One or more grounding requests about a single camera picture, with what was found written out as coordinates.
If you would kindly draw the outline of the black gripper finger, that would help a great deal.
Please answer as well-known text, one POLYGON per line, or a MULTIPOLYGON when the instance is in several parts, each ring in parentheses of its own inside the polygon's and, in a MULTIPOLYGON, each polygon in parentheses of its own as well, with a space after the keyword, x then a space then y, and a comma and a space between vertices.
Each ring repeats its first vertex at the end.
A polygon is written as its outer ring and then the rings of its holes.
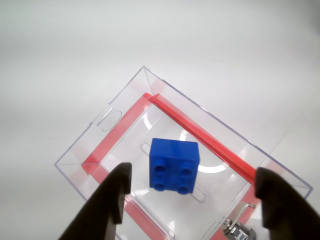
POLYGON ((117 165, 60 236, 61 240, 114 240, 131 192, 132 164, 117 165))
POLYGON ((262 225, 271 240, 318 240, 320 216, 279 174, 259 167, 255 197, 261 200, 262 225))

